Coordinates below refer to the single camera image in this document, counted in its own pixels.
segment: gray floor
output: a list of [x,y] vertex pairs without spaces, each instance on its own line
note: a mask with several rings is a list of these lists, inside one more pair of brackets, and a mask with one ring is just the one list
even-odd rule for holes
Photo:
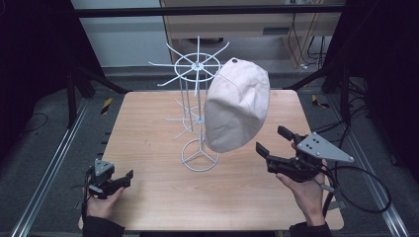
[[[272,88],[289,86],[316,70],[315,64],[308,69],[293,68],[282,42],[275,38],[224,39],[219,44],[203,45],[203,49],[212,53],[212,50],[217,51],[227,41],[230,41],[230,46],[219,55],[219,59],[225,61],[235,56],[254,61],[268,70]],[[192,41],[185,40],[181,51],[186,53],[195,47]],[[120,68],[106,68],[105,71],[110,80],[127,89],[176,89],[176,86],[156,86],[157,83],[170,79],[169,74],[160,73],[158,68],[127,68],[126,71],[130,73],[123,73],[124,77],[121,75],[124,71]],[[318,88],[321,81],[322,79],[316,80],[298,91],[309,125],[314,130],[339,120],[339,113],[336,112],[339,92],[323,95]],[[40,209],[36,209],[36,218],[30,222],[30,233],[33,235],[80,235],[77,226],[80,211],[74,209],[74,205],[81,199],[81,191],[71,187],[83,183],[87,168],[96,158],[101,157],[106,148],[104,143],[109,138],[108,132],[112,131],[124,99],[124,95],[100,84],[93,84],[96,89],[94,98],[77,98],[78,105],[86,107],[84,119],[75,131],[71,145],[63,152],[58,172],[51,177],[50,189],[45,193]],[[332,108],[315,106],[311,102],[312,95],[316,95],[320,103],[327,103]],[[113,98],[110,109],[105,115],[101,115],[100,111],[108,98]],[[9,236],[23,216],[45,171],[48,170],[51,159],[55,157],[56,150],[62,149],[59,145],[66,134],[68,120],[66,103],[65,90],[38,101],[35,109],[37,114],[28,123],[27,132],[22,133],[0,168],[0,233],[4,236]],[[353,109],[362,105],[363,102],[357,100],[353,103]],[[322,136],[334,141],[342,133],[343,126],[337,126],[322,133]],[[367,167],[388,186],[393,205],[385,214],[370,214],[348,204],[348,207],[342,209],[345,226],[335,231],[335,236],[419,236],[419,185],[405,167],[391,164],[390,153],[374,123],[368,118],[368,111],[363,111],[352,119],[351,133],[345,139],[343,149],[354,155],[357,166]],[[379,190],[374,190],[377,184],[371,184],[368,177],[359,173],[342,171],[339,174],[341,187],[348,197],[365,208],[377,208],[376,202],[381,199]],[[391,223],[398,223],[408,233],[394,233],[394,230],[398,231],[400,228],[391,227]]]

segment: black curtain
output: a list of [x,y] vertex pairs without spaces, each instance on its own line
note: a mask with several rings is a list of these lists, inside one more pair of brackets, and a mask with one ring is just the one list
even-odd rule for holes
[[[368,103],[377,127],[393,155],[419,182],[419,1],[353,0],[348,4],[364,8],[348,8],[342,14],[325,65],[340,55],[350,76],[367,80]],[[347,50],[342,54],[344,45]],[[326,83],[339,80],[329,76]]]
[[[18,139],[36,102],[66,87],[74,65],[103,76],[76,18],[52,18],[72,10],[70,1],[4,0],[0,4],[0,161]],[[88,83],[88,78],[78,78]]]

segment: white wall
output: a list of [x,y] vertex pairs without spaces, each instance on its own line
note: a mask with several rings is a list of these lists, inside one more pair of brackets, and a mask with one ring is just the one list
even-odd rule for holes
[[[72,0],[75,9],[160,7],[159,0]],[[80,19],[102,67],[171,63],[162,17]]]

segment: white wire hat rack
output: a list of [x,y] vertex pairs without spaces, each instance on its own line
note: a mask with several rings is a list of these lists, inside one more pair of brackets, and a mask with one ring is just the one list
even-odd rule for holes
[[[219,71],[219,69],[221,69],[222,66],[216,56],[228,47],[229,42],[214,54],[201,52],[200,44],[201,40],[200,37],[198,37],[197,52],[183,55],[171,47],[168,43],[166,43],[167,47],[169,47],[170,50],[179,56],[179,59],[174,64],[158,64],[149,62],[154,66],[173,67],[177,75],[176,77],[168,80],[163,84],[157,84],[157,86],[166,86],[176,80],[178,80],[180,83],[182,102],[179,102],[178,100],[176,100],[176,102],[183,108],[183,117],[165,119],[179,120],[183,123],[185,130],[178,134],[174,139],[178,139],[186,132],[194,133],[199,136],[199,138],[192,139],[185,144],[182,149],[181,156],[182,163],[188,169],[196,172],[203,172],[211,169],[217,164],[219,159],[219,153],[212,152],[208,148],[206,149],[205,129],[203,127],[205,124],[205,115],[201,97],[201,84],[205,83],[205,89],[208,89],[208,81],[215,77],[216,73]],[[190,89],[188,85],[189,83],[195,83],[194,97],[197,98],[198,105],[194,107],[191,106]],[[194,149],[196,152],[193,152],[192,155],[188,155],[190,153],[187,152],[187,149]],[[198,158],[204,158],[209,162],[204,167],[200,166],[200,168],[197,168],[192,164],[192,161]]]

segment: aluminum rail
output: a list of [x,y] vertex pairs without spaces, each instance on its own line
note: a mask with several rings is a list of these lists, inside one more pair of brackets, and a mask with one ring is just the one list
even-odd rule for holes
[[52,157],[51,162],[49,163],[48,168],[42,177],[40,184],[37,187],[37,190],[27,205],[25,212],[22,214],[18,223],[12,230],[12,237],[25,237],[28,235],[32,224],[34,223],[35,218],[41,209],[43,201],[45,200],[46,195],[48,194],[49,189],[55,179],[55,176],[58,173],[59,167],[61,166],[65,155],[67,154],[71,142],[73,141],[73,138],[77,133],[78,128],[80,127],[81,121],[84,119],[89,102],[89,99],[83,99],[81,101],[80,108],[77,113],[79,117],[75,121],[74,125],[68,128],[65,132],[58,148],[55,151],[55,154]]

